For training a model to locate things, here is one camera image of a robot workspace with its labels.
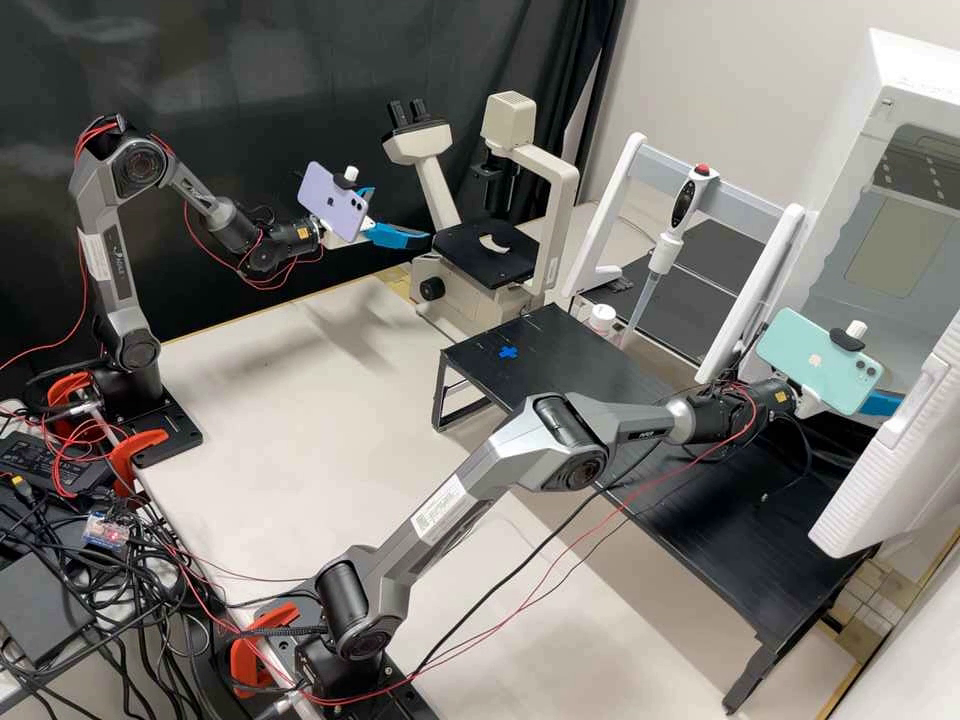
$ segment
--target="microscope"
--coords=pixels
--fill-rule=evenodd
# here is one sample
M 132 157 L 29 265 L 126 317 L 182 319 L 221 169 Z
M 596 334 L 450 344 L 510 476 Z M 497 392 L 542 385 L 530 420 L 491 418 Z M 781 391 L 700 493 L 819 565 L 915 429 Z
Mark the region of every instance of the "microscope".
M 536 103 L 518 92 L 487 98 L 480 134 L 487 158 L 474 167 L 486 183 L 491 217 L 463 222 L 438 156 L 453 143 L 450 125 L 431 116 L 423 100 L 388 105 L 393 130 L 383 137 L 391 161 L 413 165 L 437 230 L 431 252 L 414 258 L 410 299 L 417 312 L 451 338 L 496 327 L 543 305 L 557 282 L 580 173 L 533 144 Z M 502 218 L 517 166 L 550 183 L 539 242 Z

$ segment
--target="microscope focus knob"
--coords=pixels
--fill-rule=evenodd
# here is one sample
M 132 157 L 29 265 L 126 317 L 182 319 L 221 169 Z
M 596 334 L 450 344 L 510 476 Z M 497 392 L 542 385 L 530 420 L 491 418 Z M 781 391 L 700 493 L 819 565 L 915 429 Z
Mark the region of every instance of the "microscope focus knob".
M 447 286 L 436 276 L 427 278 L 420 283 L 420 296 L 427 301 L 439 300 L 447 293 Z

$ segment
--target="small white bottle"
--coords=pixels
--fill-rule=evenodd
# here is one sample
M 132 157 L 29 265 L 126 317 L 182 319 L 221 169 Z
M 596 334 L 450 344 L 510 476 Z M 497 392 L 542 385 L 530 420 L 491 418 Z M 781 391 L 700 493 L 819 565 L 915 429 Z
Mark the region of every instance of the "small white bottle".
M 616 340 L 617 331 L 613 324 L 617 320 L 617 311 L 610 305 L 594 305 L 587 318 L 587 327 L 608 342 Z

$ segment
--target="black curtain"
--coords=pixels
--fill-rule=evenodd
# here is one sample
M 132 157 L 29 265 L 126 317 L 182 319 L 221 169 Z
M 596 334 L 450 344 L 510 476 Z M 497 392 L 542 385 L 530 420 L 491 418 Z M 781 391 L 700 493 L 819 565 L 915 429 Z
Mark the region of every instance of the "black curtain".
M 16 0 L 0 43 L 0 362 L 57 339 L 80 306 L 71 149 L 90 120 L 120 111 L 155 131 L 208 186 L 280 217 L 302 214 L 310 160 L 353 164 L 376 219 L 430 229 L 412 168 L 380 146 L 387 101 L 423 97 L 453 127 L 441 158 L 465 217 L 482 212 L 469 166 L 489 93 L 537 101 L 537 141 L 563 128 L 622 0 Z M 545 195 L 522 185 L 514 219 Z M 144 312 L 161 339 L 409 259 L 369 243 L 298 268 L 277 293 L 248 289 L 190 242 L 178 197 L 151 191 L 121 209 Z M 22 378 L 93 353 L 85 322 L 67 345 L 0 373 Z

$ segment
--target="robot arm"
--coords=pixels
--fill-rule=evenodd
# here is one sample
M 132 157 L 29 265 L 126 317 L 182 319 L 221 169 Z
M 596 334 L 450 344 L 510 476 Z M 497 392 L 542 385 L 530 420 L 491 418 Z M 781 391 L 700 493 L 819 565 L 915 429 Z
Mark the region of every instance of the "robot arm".
M 98 127 L 104 130 L 78 148 L 69 185 L 87 271 L 96 288 L 94 333 L 133 379 L 135 394 L 156 399 L 162 392 L 156 370 L 160 344 L 137 300 L 119 207 L 148 188 L 169 186 L 200 213 L 227 250 L 246 258 L 249 269 L 258 273 L 313 252 L 322 232 L 310 218 L 262 230 L 232 200 L 210 192 L 165 143 L 138 132 L 121 115 L 99 121 L 82 137 Z
M 794 403 L 792 390 L 777 379 L 666 406 L 610 404 L 574 393 L 528 398 L 380 547 L 355 545 L 324 566 L 314 588 L 329 628 L 327 647 L 355 662 L 383 650 L 407 615 L 413 583 L 511 486 L 581 490 L 625 443 L 655 437 L 714 442 L 733 437 L 753 418 L 751 432 L 737 440 L 747 442 L 772 414 L 792 413 Z

